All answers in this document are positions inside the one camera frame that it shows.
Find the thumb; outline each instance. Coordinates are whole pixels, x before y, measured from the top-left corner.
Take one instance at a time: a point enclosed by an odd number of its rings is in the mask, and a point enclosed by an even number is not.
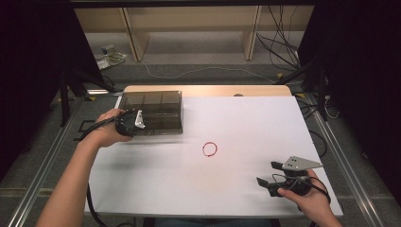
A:
[[[283,196],[283,197],[285,197],[285,198],[287,198],[287,199],[289,199],[289,200],[291,200],[291,201],[293,201],[293,202],[295,202],[295,203],[298,204],[298,201],[299,201],[300,196],[298,196],[297,194],[295,194],[293,191],[291,191],[291,190],[286,190],[286,189],[283,189],[283,188],[279,188],[279,189],[277,190],[277,192],[278,192],[278,194],[280,194],[281,196]]]

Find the forearm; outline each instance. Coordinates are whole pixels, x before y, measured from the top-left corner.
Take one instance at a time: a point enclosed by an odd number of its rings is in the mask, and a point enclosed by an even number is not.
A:
[[[80,226],[98,146],[82,141],[47,202],[37,226]]]

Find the red ring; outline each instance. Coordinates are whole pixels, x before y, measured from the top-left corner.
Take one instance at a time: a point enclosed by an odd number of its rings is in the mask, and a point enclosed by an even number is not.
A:
[[[212,154],[206,154],[205,152],[204,152],[204,147],[206,147],[206,145],[214,145],[215,146],[215,152],[213,152]],[[204,154],[204,156],[206,156],[206,157],[210,157],[210,156],[213,156],[213,155],[215,155],[216,154],[216,152],[218,152],[218,146],[215,144],[215,143],[213,143],[213,142],[206,142],[204,145],[203,145],[203,148],[202,148],[202,150],[203,150],[203,154]]]

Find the hand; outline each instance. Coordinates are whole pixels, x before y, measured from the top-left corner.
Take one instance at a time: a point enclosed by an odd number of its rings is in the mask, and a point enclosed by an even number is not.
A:
[[[307,171],[307,175],[309,177],[318,178],[312,169]],[[311,178],[311,182],[320,189],[325,190],[322,183],[313,178]],[[309,193],[304,196],[299,196],[283,188],[279,188],[277,192],[283,197],[297,203],[304,214],[319,226],[341,226],[330,208],[327,197],[315,188],[312,187]]]
[[[109,119],[114,116],[123,114],[125,111],[121,109],[111,109],[106,113],[103,113],[96,122]],[[103,127],[100,127],[91,133],[89,133],[83,141],[90,140],[92,143],[97,144],[98,148],[106,148],[113,145],[116,142],[128,142],[132,138],[123,136],[115,130],[114,122],[110,122]]]

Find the table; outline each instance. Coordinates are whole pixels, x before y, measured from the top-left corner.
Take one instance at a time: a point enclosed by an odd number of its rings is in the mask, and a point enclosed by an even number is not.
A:
[[[95,210],[143,217],[301,217],[293,202],[272,198],[256,181],[283,173],[270,162],[283,163],[289,155],[320,161],[289,89],[172,85],[125,91],[178,89],[183,134],[137,136],[99,151],[90,178]],[[206,157],[202,146],[209,141],[218,151]],[[342,216],[324,169],[315,170],[329,190],[334,214]]]

